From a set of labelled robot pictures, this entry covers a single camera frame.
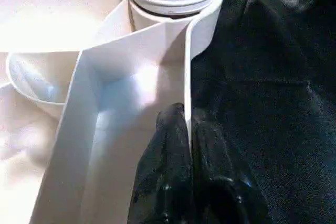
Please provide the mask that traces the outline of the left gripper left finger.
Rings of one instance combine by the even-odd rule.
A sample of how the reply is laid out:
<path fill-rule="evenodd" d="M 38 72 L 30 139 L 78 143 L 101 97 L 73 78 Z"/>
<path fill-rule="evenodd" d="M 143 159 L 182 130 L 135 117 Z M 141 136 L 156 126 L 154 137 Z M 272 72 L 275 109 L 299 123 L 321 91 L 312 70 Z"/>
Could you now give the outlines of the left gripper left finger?
<path fill-rule="evenodd" d="M 128 223 L 193 223 L 193 172 L 184 105 L 156 118 L 156 131 L 139 160 Z"/>

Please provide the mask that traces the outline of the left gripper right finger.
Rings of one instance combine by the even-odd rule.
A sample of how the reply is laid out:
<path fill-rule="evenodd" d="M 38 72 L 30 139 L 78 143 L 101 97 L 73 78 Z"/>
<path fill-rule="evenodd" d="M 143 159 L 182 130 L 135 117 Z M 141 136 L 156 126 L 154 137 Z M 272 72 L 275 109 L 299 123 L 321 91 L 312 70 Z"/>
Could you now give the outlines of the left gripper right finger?
<path fill-rule="evenodd" d="M 268 205 L 236 145 L 216 117 L 192 112 L 194 197 L 201 223 L 270 223 Z"/>

